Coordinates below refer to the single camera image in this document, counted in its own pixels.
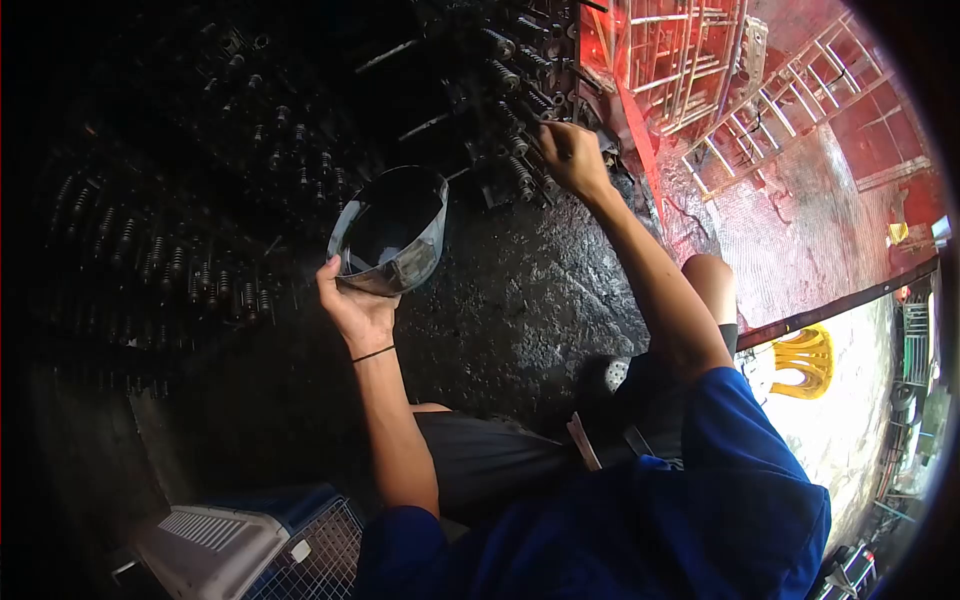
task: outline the metal grate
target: metal grate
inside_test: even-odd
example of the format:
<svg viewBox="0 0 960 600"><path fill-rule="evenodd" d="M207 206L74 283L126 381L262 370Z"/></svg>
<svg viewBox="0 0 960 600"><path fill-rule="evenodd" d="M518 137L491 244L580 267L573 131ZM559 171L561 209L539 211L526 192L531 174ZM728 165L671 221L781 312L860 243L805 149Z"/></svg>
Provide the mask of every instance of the metal grate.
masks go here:
<svg viewBox="0 0 960 600"><path fill-rule="evenodd" d="M244 595L245 600L350 598L363 530L343 497L290 538ZM297 551L309 545L304 558Z"/></svg>
<svg viewBox="0 0 960 600"><path fill-rule="evenodd" d="M234 518L174 511L158 527L201 546L220 550L236 537L244 524Z"/></svg>

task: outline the concrete floor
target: concrete floor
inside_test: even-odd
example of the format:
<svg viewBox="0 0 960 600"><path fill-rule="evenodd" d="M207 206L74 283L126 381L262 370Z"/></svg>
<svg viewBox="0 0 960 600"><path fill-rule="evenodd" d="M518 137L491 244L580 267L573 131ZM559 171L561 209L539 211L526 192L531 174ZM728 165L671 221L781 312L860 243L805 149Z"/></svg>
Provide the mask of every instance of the concrete floor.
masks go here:
<svg viewBox="0 0 960 600"><path fill-rule="evenodd" d="M769 345L737 354L754 394L813 483L829 490L833 515L827 552L852 543L873 508L879 456L890 420L893 299L875 300L823 321L836 359L827 392L816 400L770 394L775 373Z"/></svg>

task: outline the metal ladder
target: metal ladder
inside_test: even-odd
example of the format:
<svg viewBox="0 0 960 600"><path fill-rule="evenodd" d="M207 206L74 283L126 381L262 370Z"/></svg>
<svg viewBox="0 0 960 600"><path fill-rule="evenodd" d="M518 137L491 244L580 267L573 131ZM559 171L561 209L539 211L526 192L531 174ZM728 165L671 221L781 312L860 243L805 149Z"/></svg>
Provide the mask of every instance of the metal ladder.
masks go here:
<svg viewBox="0 0 960 600"><path fill-rule="evenodd" d="M756 171L763 178L760 169L774 156L893 75L880 69L853 33L854 26L852 13L844 12L689 146L681 162L703 191L704 201L746 174ZM848 46L846 54L852 50L850 64L834 49L843 43Z"/></svg>

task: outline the leg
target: leg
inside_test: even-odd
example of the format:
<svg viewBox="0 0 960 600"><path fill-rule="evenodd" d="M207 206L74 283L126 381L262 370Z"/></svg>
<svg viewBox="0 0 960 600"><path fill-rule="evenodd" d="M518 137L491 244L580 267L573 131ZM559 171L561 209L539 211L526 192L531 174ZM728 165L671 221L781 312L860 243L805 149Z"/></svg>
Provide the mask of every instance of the leg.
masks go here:
<svg viewBox="0 0 960 600"><path fill-rule="evenodd" d="M549 492L583 468L576 447L506 423L448 409L415 411L414 417L433 456L440 513L469 527L523 496Z"/></svg>
<svg viewBox="0 0 960 600"><path fill-rule="evenodd" d="M727 342L731 355L736 352L736 282L727 263L709 254L695 254L684 264L682 272ZM684 407L677 380L669 373L657 353L657 341L651 340L650 351L635 356L623 384L616 391L617 404L624 406L630 422L654 454L661 458L681 455L680 433Z"/></svg>

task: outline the spring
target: spring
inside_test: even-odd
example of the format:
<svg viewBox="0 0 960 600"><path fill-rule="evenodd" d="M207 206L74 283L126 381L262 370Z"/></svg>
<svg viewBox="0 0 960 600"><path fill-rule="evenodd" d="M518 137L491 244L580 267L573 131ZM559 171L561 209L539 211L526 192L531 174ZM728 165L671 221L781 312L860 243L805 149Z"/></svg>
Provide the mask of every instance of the spring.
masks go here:
<svg viewBox="0 0 960 600"><path fill-rule="evenodd" d="M213 277L210 275L210 263L205 262L200 268L200 285L207 289L213 285Z"/></svg>
<svg viewBox="0 0 960 600"><path fill-rule="evenodd" d="M154 269L153 265L150 263L149 257L144 257L143 265L140 267L140 276L143 278L143 283L150 283L150 279L153 277Z"/></svg>
<svg viewBox="0 0 960 600"><path fill-rule="evenodd" d="M333 170L333 156L329 152L320 153L320 171L324 175L329 175Z"/></svg>
<svg viewBox="0 0 960 600"><path fill-rule="evenodd" d="M243 305L251 309L256 307L256 296L253 293L252 281L243 284Z"/></svg>
<svg viewBox="0 0 960 600"><path fill-rule="evenodd" d="M206 295L206 307L210 310L216 310L217 302L217 290L211 287L209 293Z"/></svg>
<svg viewBox="0 0 960 600"><path fill-rule="evenodd" d="M136 231L136 219L127 219L123 230L120 232L120 241L117 243L117 253L123 254L130 247L133 241L133 234Z"/></svg>
<svg viewBox="0 0 960 600"><path fill-rule="evenodd" d="M268 292L267 290L260 290L259 297L260 297L260 312L265 315L269 315L270 311L272 310L272 306L270 304L270 292Z"/></svg>
<svg viewBox="0 0 960 600"><path fill-rule="evenodd" d="M523 138L519 135L511 135L507 138L507 142L510 145L510 152L517 158L527 154L527 150L530 148L530 145L523 141Z"/></svg>
<svg viewBox="0 0 960 600"><path fill-rule="evenodd" d="M521 48L514 56L514 61L517 66L538 79L553 68L553 63L528 48Z"/></svg>
<svg viewBox="0 0 960 600"><path fill-rule="evenodd" d="M196 304L200 301L200 286L197 285L196 274L190 277L190 282L187 284L187 295L190 298L191 304Z"/></svg>
<svg viewBox="0 0 960 600"><path fill-rule="evenodd" d="M183 246L176 246L174 248L174 255L170 259L170 277L173 279L179 279L183 274L183 260L185 255L186 251L183 249Z"/></svg>
<svg viewBox="0 0 960 600"><path fill-rule="evenodd" d="M230 62L227 63L227 71L236 71L243 66L243 63L246 62L243 58L243 55L235 54L233 58L230 59Z"/></svg>
<svg viewBox="0 0 960 600"><path fill-rule="evenodd" d="M487 66L496 78L497 86L503 91L514 91L520 85L520 77L499 60L488 60Z"/></svg>
<svg viewBox="0 0 960 600"><path fill-rule="evenodd" d="M529 184L530 181L533 180L530 171L527 171L527 168L523 166L519 158L516 156L507 156L507 162L510 165L510 170L514 172L517 185Z"/></svg>
<svg viewBox="0 0 960 600"><path fill-rule="evenodd" d="M110 228L113 227L113 217L116 214L116 208L110 206L107 208L107 212L104 213L104 220L100 223L100 237L106 237L110 233Z"/></svg>
<svg viewBox="0 0 960 600"><path fill-rule="evenodd" d="M541 44L545 39L550 37L549 31L543 29L533 21L528 21L522 16L517 17L514 23L516 24L515 29L517 34L533 45Z"/></svg>
<svg viewBox="0 0 960 600"><path fill-rule="evenodd" d="M220 276L217 277L217 291L220 294L220 298L226 300L230 297L230 273L227 271L221 271Z"/></svg>
<svg viewBox="0 0 960 600"><path fill-rule="evenodd" d="M527 124L516 118L514 110L502 100L496 103L496 115L509 128L509 132L516 134L527 129Z"/></svg>
<svg viewBox="0 0 960 600"><path fill-rule="evenodd" d="M267 166L270 167L271 171L276 171L280 168L280 162L283 160L283 156L280 154L280 148L277 146L274 148L274 153L270 155L270 160L267 161Z"/></svg>
<svg viewBox="0 0 960 600"><path fill-rule="evenodd" d="M533 197L534 197L534 190L532 187L530 187L529 185L520 186L521 200L523 200L524 202L530 202L531 200L533 200Z"/></svg>
<svg viewBox="0 0 960 600"><path fill-rule="evenodd" d="M90 196L90 188L85 187L80 192L80 196L77 197L77 201L73 204L73 216L79 217L84 213L84 208L86 208L86 200Z"/></svg>
<svg viewBox="0 0 960 600"><path fill-rule="evenodd" d="M290 116L290 109L285 106L276 107L276 126L284 128L288 125L287 117Z"/></svg>
<svg viewBox="0 0 960 600"><path fill-rule="evenodd" d="M170 293L174 289L174 280L170 273L170 263L163 269L163 277L160 279L160 289Z"/></svg>
<svg viewBox="0 0 960 600"><path fill-rule="evenodd" d="M530 108L534 110L534 113L540 119L549 119L553 116L553 107L549 102L543 100L537 92L532 89L528 89L526 93L527 102L530 103Z"/></svg>
<svg viewBox="0 0 960 600"><path fill-rule="evenodd" d="M343 167L335 167L333 169L333 182L337 187L337 191L347 187L347 171Z"/></svg>
<svg viewBox="0 0 960 600"><path fill-rule="evenodd" d="M166 239L162 235L158 235L154 240L154 251L150 254L150 264L154 269L158 269L161 264L163 264L164 246L166 245Z"/></svg>
<svg viewBox="0 0 960 600"><path fill-rule="evenodd" d="M495 58L506 60L514 55L516 44L511 39L488 28L481 29L480 32L487 38Z"/></svg>

